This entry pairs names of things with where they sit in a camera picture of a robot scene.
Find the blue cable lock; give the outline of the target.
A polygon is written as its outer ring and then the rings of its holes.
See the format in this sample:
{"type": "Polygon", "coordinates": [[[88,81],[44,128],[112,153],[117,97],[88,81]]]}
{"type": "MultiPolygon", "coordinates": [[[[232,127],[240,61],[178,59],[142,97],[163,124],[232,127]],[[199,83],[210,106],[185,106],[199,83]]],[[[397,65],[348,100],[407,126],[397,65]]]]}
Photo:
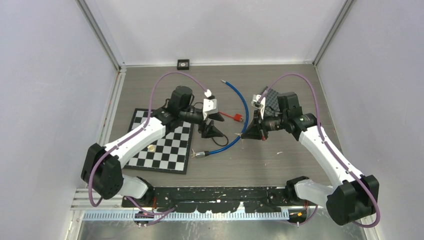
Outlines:
{"type": "MultiPolygon", "coordinates": [[[[245,100],[245,98],[243,97],[243,95],[240,93],[240,91],[233,86],[231,83],[229,83],[228,81],[225,80],[221,80],[225,85],[229,86],[240,98],[244,110],[245,110],[245,116],[244,118],[247,120],[246,123],[244,123],[243,128],[241,133],[243,133],[246,128],[248,127],[248,120],[249,120],[249,107],[247,105],[247,101],[245,100]]],[[[228,150],[229,148],[231,148],[232,146],[234,146],[239,140],[241,140],[240,136],[237,136],[232,142],[229,142],[229,144],[225,147],[221,147],[219,149],[213,150],[213,151],[199,151],[199,152],[195,152],[194,150],[192,150],[192,153],[189,155],[191,158],[204,158],[210,155],[215,155],[215,154],[219,154],[222,153],[226,150],[228,150]]]]}

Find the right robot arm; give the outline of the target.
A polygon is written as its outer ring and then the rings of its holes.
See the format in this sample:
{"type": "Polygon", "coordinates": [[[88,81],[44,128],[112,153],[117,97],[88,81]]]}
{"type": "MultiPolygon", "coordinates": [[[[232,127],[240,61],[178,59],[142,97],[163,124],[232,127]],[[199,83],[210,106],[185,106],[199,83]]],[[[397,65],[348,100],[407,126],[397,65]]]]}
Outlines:
{"type": "Polygon", "coordinates": [[[286,182],[283,198],[291,205],[308,201],[321,206],[339,226],[357,224],[371,215],[375,215],[374,222],[361,227],[376,226],[381,219],[380,184],[376,177],[365,176],[344,157],[328,138],[317,116],[303,113],[296,93],[278,95],[276,115],[265,115],[266,100],[264,94],[252,97],[253,119],[241,138],[265,141],[269,132],[285,130],[312,154],[331,182],[323,185],[300,176],[286,182]]]}

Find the black cable padlock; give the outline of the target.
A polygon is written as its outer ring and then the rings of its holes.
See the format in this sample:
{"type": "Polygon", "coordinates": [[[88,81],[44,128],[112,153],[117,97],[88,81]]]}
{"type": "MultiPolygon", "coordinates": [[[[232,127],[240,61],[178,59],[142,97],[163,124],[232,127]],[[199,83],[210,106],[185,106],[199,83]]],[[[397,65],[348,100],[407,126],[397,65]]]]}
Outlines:
{"type": "Polygon", "coordinates": [[[215,145],[222,148],[229,144],[229,138],[225,134],[219,137],[212,137],[211,139],[215,145]]]}

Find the red cable padlock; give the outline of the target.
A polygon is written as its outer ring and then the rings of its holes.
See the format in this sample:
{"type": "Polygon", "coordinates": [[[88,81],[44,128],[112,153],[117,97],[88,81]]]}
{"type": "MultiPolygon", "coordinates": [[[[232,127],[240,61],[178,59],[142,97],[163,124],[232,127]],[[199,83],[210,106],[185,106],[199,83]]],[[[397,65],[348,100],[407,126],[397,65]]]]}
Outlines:
{"type": "Polygon", "coordinates": [[[222,111],[220,111],[219,113],[221,115],[225,116],[225,117],[228,117],[228,118],[233,119],[236,122],[240,122],[240,123],[243,123],[244,122],[243,116],[241,114],[239,114],[239,113],[236,113],[235,115],[230,115],[230,114],[224,113],[222,111]]]}

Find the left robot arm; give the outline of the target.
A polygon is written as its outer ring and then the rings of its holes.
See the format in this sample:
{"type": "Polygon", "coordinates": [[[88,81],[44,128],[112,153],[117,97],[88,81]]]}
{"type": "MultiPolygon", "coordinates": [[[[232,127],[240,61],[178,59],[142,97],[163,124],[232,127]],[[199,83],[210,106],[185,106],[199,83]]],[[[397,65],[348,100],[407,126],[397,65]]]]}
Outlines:
{"type": "Polygon", "coordinates": [[[137,153],[184,122],[199,125],[202,138],[220,137],[222,132],[214,126],[214,121],[224,121],[218,101],[210,90],[204,94],[202,107],[196,108],[192,103],[192,89],[178,86],[163,106],[148,110],[146,120],[135,129],[104,146],[91,145],[81,171],[91,204],[98,206],[93,199],[93,192],[96,192],[101,200],[121,195],[133,198],[141,207],[148,207],[154,199],[151,184],[141,177],[123,174],[122,169],[137,153]]]}

